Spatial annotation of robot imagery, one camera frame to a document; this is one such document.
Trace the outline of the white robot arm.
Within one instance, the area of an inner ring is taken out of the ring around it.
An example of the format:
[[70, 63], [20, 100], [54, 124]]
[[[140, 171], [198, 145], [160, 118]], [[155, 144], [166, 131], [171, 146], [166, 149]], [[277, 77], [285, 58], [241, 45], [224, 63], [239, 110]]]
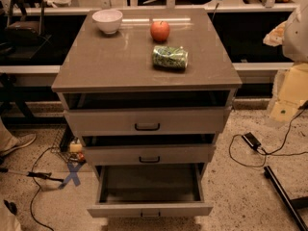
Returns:
[[269, 115], [278, 122], [286, 122], [308, 102], [308, 0], [301, 0], [286, 21], [266, 34], [263, 43], [281, 45], [283, 55], [293, 61], [284, 73]]

